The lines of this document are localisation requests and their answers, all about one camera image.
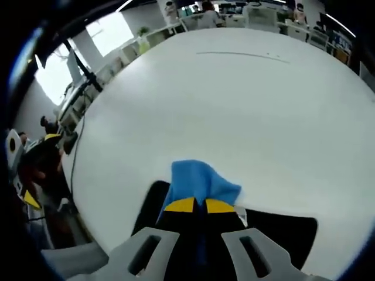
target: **person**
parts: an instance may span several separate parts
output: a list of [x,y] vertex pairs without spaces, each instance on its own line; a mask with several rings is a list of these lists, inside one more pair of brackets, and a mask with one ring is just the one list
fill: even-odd
[[199,10],[199,7],[198,5],[194,5],[193,6],[193,14],[196,15],[198,13],[202,13],[200,10]]
[[313,30],[316,30],[316,31],[319,31],[319,32],[322,32],[322,33],[326,33],[326,31],[324,30],[324,24],[320,21],[316,22],[316,26],[314,26]]
[[165,13],[169,19],[168,24],[173,25],[174,23],[178,22],[176,6],[172,1],[168,1],[165,5]]
[[219,15],[214,10],[214,6],[211,2],[203,2],[203,17],[198,21],[198,28],[218,28],[222,26],[222,20],[219,18]]
[[298,3],[296,9],[294,10],[294,21],[300,25],[308,24],[304,12],[304,6],[301,3]]
[[45,127],[46,134],[57,133],[57,131],[59,130],[59,125],[57,124],[57,121],[56,122],[48,122],[48,120],[46,119],[45,116],[41,117],[40,125],[42,127]]

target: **desk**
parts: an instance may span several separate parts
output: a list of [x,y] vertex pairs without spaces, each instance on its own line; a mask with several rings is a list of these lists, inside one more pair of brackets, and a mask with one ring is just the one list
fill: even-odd
[[[71,91],[68,98],[63,100],[63,106],[57,116],[57,120],[59,122],[62,122],[67,114],[70,114],[73,112],[73,105],[77,101],[77,99],[84,95],[85,89],[90,85],[91,83],[89,81],[83,81],[82,84],[74,87]],[[74,122],[78,123],[79,119],[75,114],[72,115],[72,118]]]
[[[199,159],[242,186],[237,205],[316,218],[302,271],[336,279],[375,213],[372,96],[351,69],[288,36],[178,34],[120,72],[86,112],[77,208],[109,253],[131,235],[148,187],[171,180],[173,161]],[[68,183],[73,155],[62,160]]]

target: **white pillar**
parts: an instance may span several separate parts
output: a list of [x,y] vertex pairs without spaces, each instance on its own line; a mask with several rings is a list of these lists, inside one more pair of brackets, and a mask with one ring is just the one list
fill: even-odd
[[72,40],[94,73],[105,65],[103,56],[98,51],[98,48],[96,48],[94,41],[86,29],[72,38]]

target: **black mat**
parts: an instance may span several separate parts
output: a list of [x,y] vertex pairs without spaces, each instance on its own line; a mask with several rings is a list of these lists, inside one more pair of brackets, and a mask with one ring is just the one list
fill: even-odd
[[310,253],[318,222],[314,218],[293,217],[246,210],[249,228],[256,228],[287,250],[292,264],[301,269]]

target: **gray gripper frame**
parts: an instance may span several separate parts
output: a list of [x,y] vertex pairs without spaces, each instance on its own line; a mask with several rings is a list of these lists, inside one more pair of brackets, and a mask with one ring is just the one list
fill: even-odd
[[[221,235],[229,250],[238,281],[328,281],[302,273],[291,263],[289,253],[256,228],[227,232]],[[261,258],[269,274],[260,278],[241,240],[250,244]]]
[[[176,232],[145,227],[130,237],[110,253],[108,263],[89,275],[77,275],[69,281],[163,281],[169,257],[180,235]],[[147,267],[138,277],[132,272],[139,255],[144,253],[147,244],[157,243],[147,263]]]
[[[289,253],[255,228],[228,232],[221,235],[230,252],[238,281],[328,281],[306,275],[295,268]],[[130,237],[110,253],[108,263],[92,274],[80,274],[69,281],[163,281],[169,257],[179,234],[146,227]],[[258,256],[264,261],[269,274],[259,278],[241,240],[250,239]],[[140,276],[133,270],[139,255],[154,245],[146,268]]]

